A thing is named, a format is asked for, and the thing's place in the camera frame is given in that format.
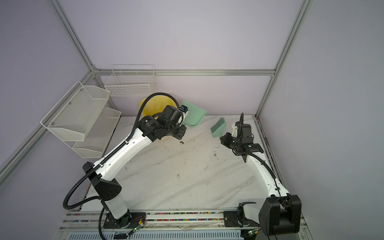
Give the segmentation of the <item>green hand brush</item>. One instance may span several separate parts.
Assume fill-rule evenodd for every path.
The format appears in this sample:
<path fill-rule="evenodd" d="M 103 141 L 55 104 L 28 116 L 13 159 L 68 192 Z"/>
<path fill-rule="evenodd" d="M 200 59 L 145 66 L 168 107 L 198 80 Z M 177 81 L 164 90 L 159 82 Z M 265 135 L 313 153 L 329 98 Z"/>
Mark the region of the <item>green hand brush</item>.
<path fill-rule="evenodd" d="M 219 138 L 223 136 L 223 132 L 226 130 L 227 124 L 223 117 L 220 117 L 218 122 L 211 127 L 211 134 L 213 138 Z"/>

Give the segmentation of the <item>green plastic dustpan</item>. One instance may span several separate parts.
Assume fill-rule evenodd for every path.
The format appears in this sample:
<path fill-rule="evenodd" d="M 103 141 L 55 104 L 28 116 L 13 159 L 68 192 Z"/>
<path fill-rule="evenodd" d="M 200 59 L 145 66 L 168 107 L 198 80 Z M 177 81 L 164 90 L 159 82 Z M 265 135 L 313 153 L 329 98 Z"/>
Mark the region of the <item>green plastic dustpan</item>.
<path fill-rule="evenodd" d="M 208 112 L 197 107 L 196 105 L 189 103 L 188 101 L 183 101 L 182 106 L 188 108 L 188 113 L 184 118 L 183 125 L 191 128 L 197 127 Z"/>

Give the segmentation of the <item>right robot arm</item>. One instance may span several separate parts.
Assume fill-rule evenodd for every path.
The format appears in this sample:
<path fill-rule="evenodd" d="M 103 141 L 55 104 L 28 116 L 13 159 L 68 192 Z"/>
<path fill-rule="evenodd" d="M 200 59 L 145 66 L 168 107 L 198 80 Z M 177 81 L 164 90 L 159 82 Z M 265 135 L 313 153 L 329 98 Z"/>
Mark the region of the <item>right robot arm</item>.
<path fill-rule="evenodd" d="M 262 202 L 240 203 L 240 216 L 258 223 L 267 237 L 298 233 L 302 202 L 283 186 L 267 163 L 263 148 L 254 143 L 251 125 L 241 121 L 234 123 L 233 131 L 220 137 L 220 141 L 236 156 L 242 157 L 261 186 Z"/>

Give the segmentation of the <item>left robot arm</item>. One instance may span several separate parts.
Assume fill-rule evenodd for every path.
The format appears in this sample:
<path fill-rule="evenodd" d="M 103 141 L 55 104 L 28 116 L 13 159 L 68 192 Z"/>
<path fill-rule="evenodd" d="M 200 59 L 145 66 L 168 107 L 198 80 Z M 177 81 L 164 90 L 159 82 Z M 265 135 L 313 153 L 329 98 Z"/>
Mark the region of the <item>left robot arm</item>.
<path fill-rule="evenodd" d="M 161 113 L 143 117 L 135 122 L 126 140 L 95 162 L 100 167 L 91 174 L 90 181 L 118 228 L 127 228 L 132 216 L 121 195 L 122 186 L 116 175 L 136 154 L 156 140 L 167 136 L 182 139 L 186 132 L 183 122 L 188 112 L 188 107 L 184 105 L 179 108 L 167 105 Z"/>

